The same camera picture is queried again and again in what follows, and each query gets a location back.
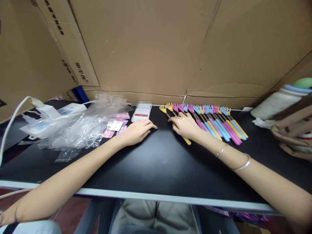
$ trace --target smartphone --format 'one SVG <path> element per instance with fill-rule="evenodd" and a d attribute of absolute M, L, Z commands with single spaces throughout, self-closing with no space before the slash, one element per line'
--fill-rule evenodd
<path fill-rule="evenodd" d="M 131 118 L 131 122 L 139 121 L 142 119 L 149 119 L 151 108 L 143 107 L 143 108 L 136 108 L 134 114 Z"/>

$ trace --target white cable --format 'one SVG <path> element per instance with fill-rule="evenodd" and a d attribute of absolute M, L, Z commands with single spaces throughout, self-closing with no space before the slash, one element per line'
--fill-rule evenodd
<path fill-rule="evenodd" d="M 89 103 L 92 103 L 92 102 L 96 102 L 96 101 L 85 102 L 82 105 L 89 104 Z"/>
<path fill-rule="evenodd" d="M 12 195 L 14 195 L 14 194 L 18 194 L 18 193 L 21 193 L 21 192 L 27 192 L 27 191 L 30 191 L 30 190 L 32 190 L 32 188 L 31 188 L 31 189 L 30 189 L 30 188 L 27 188 L 27 189 L 17 190 L 17 191 L 14 191 L 14 192 L 11 192 L 11 193 L 7 193 L 7 194 L 5 194 L 5 195 L 0 196 L 0 199 L 5 198 L 5 197 L 12 196 Z"/>
<path fill-rule="evenodd" d="M 2 143 L 1 143 L 1 149 L 0 149 L 0 166 L 1 166 L 1 164 L 2 164 L 2 158 L 3 158 L 3 152 L 4 152 L 4 145 L 5 145 L 5 143 L 6 143 L 7 134 L 9 133 L 10 127 L 11 127 L 11 125 L 12 125 L 12 123 L 13 123 L 13 121 L 14 121 L 14 119 L 15 119 L 17 113 L 18 113 L 18 111 L 20 110 L 21 106 L 26 102 L 26 100 L 27 100 L 28 98 L 32 98 L 32 97 L 31 97 L 31 96 L 25 97 L 24 100 L 17 106 L 17 108 L 15 109 L 15 111 L 14 111 L 12 117 L 11 117 L 11 120 L 10 120 L 9 124 L 7 125 L 6 130 L 5 130 L 4 134 L 3 134 Z"/>
<path fill-rule="evenodd" d="M 36 111 L 30 111 L 30 110 L 28 110 L 27 112 L 31 112 L 31 113 L 36 113 L 37 115 L 41 115 L 39 112 L 36 112 Z"/>

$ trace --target gray pants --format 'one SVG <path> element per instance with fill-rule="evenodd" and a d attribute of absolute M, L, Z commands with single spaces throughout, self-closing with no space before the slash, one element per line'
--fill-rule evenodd
<path fill-rule="evenodd" d="M 134 231 L 199 234 L 191 205 L 126 199 L 120 207 L 111 233 Z"/>

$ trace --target plastic bag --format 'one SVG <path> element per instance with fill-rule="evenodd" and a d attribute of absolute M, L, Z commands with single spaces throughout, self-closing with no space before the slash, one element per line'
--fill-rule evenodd
<path fill-rule="evenodd" d="M 112 121 L 110 116 L 132 109 L 122 96 L 96 93 L 95 100 L 85 111 L 43 120 L 53 126 L 55 133 L 42 140 L 38 147 L 60 150 L 55 160 L 57 163 L 72 160 L 81 153 L 81 149 L 99 147 L 107 122 Z"/>

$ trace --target desk edge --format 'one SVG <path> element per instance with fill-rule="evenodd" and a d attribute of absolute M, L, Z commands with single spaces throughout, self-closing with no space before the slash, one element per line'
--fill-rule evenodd
<path fill-rule="evenodd" d="M 33 189 L 40 184 L 16 182 L 8 180 L 0 180 L 0 186 L 14 189 Z M 188 203 L 194 205 L 207 205 L 217 206 L 223 208 L 237 208 L 244 210 L 252 210 L 258 212 L 268 212 L 276 214 L 277 211 L 270 205 L 264 203 L 244 202 L 244 201 L 229 201 L 229 200 L 218 200 L 208 198 L 193 198 L 193 197 L 181 197 L 181 196 L 170 196 L 161 194 L 149 194 L 149 193 L 138 193 L 138 192 L 126 192 L 126 191 L 115 191 L 115 190 L 104 190 L 95 188 L 81 188 L 76 194 L 88 195 L 88 196 L 100 196 L 100 197 L 114 197 L 114 198 L 133 198 L 133 199 L 144 199 L 164 202 L 179 202 Z"/>

